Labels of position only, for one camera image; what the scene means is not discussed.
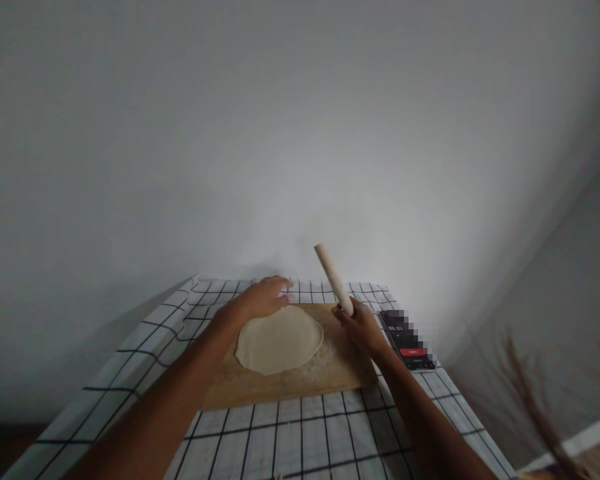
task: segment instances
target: wooden cutting board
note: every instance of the wooden cutting board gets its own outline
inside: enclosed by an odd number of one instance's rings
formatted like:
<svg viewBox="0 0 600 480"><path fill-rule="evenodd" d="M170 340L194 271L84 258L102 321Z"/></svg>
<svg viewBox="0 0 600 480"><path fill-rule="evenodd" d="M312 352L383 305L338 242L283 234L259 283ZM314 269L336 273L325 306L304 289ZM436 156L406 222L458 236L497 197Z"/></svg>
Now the wooden cutting board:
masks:
<svg viewBox="0 0 600 480"><path fill-rule="evenodd" d="M202 411L311 397L378 384L371 360L352 344L347 332L331 314L334 304L297 306L325 330L322 346L313 358L302 367L265 376L240 365L235 358L234 343L213 378L202 402Z"/></svg>

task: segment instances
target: tablecloth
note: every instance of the tablecloth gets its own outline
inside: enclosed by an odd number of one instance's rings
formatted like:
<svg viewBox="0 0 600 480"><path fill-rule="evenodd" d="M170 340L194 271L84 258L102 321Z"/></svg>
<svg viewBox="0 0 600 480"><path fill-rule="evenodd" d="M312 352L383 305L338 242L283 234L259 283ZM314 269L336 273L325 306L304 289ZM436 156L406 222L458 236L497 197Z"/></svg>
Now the tablecloth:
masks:
<svg viewBox="0 0 600 480"><path fill-rule="evenodd" d="M138 325L3 478L61 478L195 341L218 308L257 280L197 275L186 282ZM347 285L376 313L400 310L384 285ZM292 303L336 303L326 282L297 280L288 293ZM424 479L377 372L373 389L198 412L165 479ZM496 476L515 478L444 368L413 375Z"/></svg>

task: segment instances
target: rolling pin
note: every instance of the rolling pin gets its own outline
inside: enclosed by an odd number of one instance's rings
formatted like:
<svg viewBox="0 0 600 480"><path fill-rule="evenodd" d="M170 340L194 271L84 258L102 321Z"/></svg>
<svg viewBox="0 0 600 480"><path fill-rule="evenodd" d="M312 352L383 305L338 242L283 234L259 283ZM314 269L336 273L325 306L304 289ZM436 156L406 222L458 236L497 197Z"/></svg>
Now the rolling pin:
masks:
<svg viewBox="0 0 600 480"><path fill-rule="evenodd" d="M340 280L340 276L338 276L335 271L329 252L327 252L327 249L322 243L318 243L313 249L318 254L318 259L327 274L329 283L333 288L335 297L338 299L338 303L342 306L342 310L344 310L347 315L353 315L353 304L349 298L349 292L347 292L342 280Z"/></svg>

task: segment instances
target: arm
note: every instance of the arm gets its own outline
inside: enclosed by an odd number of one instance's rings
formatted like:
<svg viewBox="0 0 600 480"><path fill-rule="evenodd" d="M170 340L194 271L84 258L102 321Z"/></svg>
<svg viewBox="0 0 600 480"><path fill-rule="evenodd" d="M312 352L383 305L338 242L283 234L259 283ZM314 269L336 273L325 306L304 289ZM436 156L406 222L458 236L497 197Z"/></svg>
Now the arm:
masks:
<svg viewBox="0 0 600 480"><path fill-rule="evenodd" d="M355 308L353 317L348 316L339 305L334 308L333 314L352 340L380 368L429 477L494 480L491 470L438 410L391 349L370 310L354 298L351 301Z"/></svg>
<svg viewBox="0 0 600 480"><path fill-rule="evenodd" d="M288 304L290 282L268 277L222 307L143 398L66 474L65 480L160 480L240 329Z"/></svg>

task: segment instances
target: round dough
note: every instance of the round dough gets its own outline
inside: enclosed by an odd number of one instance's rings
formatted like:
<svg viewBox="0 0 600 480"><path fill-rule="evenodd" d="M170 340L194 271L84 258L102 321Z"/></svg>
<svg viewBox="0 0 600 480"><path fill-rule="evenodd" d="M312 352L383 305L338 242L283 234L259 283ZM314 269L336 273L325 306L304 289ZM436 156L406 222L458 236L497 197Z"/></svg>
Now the round dough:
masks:
<svg viewBox="0 0 600 480"><path fill-rule="evenodd" d="M249 370L271 375L299 367L318 351L325 331L304 310L288 305L250 320L240 330L235 356Z"/></svg>

